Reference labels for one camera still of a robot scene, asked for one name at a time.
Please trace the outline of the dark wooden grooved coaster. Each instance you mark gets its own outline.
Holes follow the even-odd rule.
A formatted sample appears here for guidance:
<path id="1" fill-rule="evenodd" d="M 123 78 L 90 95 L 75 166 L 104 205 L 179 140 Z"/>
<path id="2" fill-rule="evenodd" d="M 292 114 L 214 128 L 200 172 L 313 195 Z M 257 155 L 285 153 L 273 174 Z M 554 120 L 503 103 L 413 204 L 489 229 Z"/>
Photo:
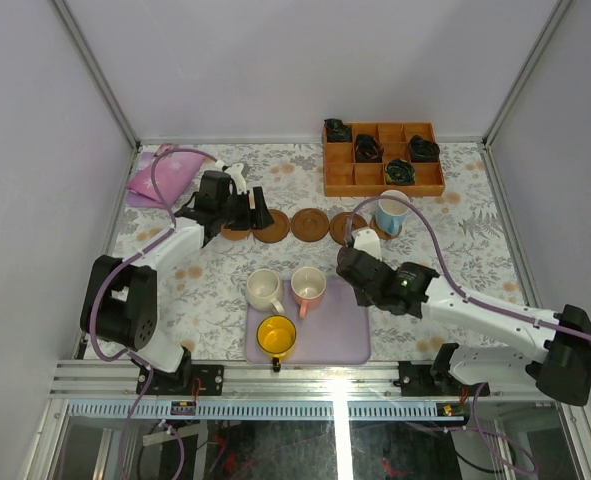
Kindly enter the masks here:
<path id="1" fill-rule="evenodd" d="M 263 243 L 277 243 L 283 240 L 290 231 L 290 219 L 282 211 L 270 209 L 274 223 L 265 229 L 254 229 L 253 236 Z"/>
<path id="2" fill-rule="evenodd" d="M 293 235 L 304 242 L 322 240 L 329 231 L 327 215 L 316 208 L 305 208 L 298 211 L 290 220 Z"/>
<path id="3" fill-rule="evenodd" d="M 331 238 L 339 245 L 343 245 L 346 239 L 346 225 L 351 217 L 350 212 L 342 212 L 335 215 L 329 224 L 329 233 Z M 352 230 L 361 229 L 367 227 L 366 220 L 359 214 L 357 214 L 352 222 Z"/>

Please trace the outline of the light blue ceramic mug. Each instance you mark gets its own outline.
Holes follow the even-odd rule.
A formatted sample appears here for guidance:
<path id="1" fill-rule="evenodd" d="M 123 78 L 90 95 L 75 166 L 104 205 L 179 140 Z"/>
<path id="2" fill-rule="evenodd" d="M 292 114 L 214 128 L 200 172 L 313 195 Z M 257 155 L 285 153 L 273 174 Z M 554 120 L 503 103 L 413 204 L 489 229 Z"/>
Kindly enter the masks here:
<path id="1" fill-rule="evenodd" d="M 377 227 L 387 235 L 397 236 L 403 222 L 409 213 L 407 203 L 409 198 L 400 191 L 387 190 L 382 193 L 377 202 L 375 221 Z"/>

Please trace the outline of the yellow ceramic mug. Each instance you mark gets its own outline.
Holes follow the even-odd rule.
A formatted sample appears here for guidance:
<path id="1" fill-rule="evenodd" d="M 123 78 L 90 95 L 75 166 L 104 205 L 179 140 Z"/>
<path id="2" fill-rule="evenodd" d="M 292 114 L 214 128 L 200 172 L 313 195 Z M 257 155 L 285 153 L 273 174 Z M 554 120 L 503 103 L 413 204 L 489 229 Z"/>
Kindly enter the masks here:
<path id="1" fill-rule="evenodd" d="M 273 366 L 277 367 L 295 348 L 297 329 L 287 317 L 273 315 L 260 322 L 256 339 L 261 351 L 269 357 Z"/>

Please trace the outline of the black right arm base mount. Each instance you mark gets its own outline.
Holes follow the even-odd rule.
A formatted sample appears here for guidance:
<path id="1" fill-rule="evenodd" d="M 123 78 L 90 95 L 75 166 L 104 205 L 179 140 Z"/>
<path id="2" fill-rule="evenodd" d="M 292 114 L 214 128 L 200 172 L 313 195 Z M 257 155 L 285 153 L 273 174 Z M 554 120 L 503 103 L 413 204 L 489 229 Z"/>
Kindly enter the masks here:
<path id="1" fill-rule="evenodd" d="M 452 373 L 456 355 L 466 356 L 470 352 L 470 348 L 458 343 L 444 343 L 432 364 L 399 361 L 398 378 L 392 384 L 404 397 L 461 396 L 465 392 L 474 395 L 479 386 L 482 387 L 481 396 L 488 397 L 489 386 L 484 386 L 483 382 L 462 382 Z"/>

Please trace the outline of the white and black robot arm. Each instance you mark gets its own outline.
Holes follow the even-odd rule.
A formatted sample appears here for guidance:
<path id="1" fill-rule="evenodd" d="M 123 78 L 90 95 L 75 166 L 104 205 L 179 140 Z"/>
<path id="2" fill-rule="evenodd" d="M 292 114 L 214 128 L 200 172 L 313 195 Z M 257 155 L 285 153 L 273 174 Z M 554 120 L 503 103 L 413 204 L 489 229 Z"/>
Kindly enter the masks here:
<path id="1" fill-rule="evenodd" d="M 438 392 L 487 391 L 490 383 L 504 381 L 533 384 L 568 405 L 587 404 L 591 321 L 581 308 L 567 305 L 555 312 L 470 295 L 432 268 L 405 262 L 393 269 L 351 247 L 341 248 L 336 272 L 354 289 L 361 306 L 453 324 L 499 342 L 497 348 L 480 349 L 443 344 L 430 368 Z"/>
<path id="2" fill-rule="evenodd" d="M 92 266 L 81 330 L 93 345 L 99 339 L 116 343 L 159 371 L 159 382 L 172 394 L 192 387 L 194 371 L 187 365 L 190 352 L 158 326 L 158 281 L 223 228 L 261 230 L 274 223 L 263 189 L 243 184 L 232 168 L 206 171 L 198 190 L 148 245 L 128 259 L 102 255 Z"/>

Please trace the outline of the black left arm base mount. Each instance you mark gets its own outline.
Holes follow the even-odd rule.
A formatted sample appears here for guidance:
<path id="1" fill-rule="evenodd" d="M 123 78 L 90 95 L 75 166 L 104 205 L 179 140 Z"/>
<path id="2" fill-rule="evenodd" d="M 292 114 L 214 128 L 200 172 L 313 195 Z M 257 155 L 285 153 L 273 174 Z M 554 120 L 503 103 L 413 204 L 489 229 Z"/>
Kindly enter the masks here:
<path id="1" fill-rule="evenodd" d="M 183 347 L 178 369 L 166 373 L 154 369 L 154 377 L 146 390 L 148 395 L 210 397 L 223 390 L 225 367 L 217 364 L 194 364 L 191 352 Z"/>

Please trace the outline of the white ceramic mug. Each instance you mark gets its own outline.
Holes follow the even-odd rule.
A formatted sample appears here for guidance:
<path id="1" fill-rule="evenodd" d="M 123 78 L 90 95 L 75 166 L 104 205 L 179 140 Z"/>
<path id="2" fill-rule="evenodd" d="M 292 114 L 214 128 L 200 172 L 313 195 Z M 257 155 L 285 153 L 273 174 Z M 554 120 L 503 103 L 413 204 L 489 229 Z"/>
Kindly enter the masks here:
<path id="1" fill-rule="evenodd" d="M 270 269 L 253 272 L 245 285 L 245 297 L 251 307 L 258 311 L 284 315 L 282 304 L 284 286 L 280 276 Z"/>

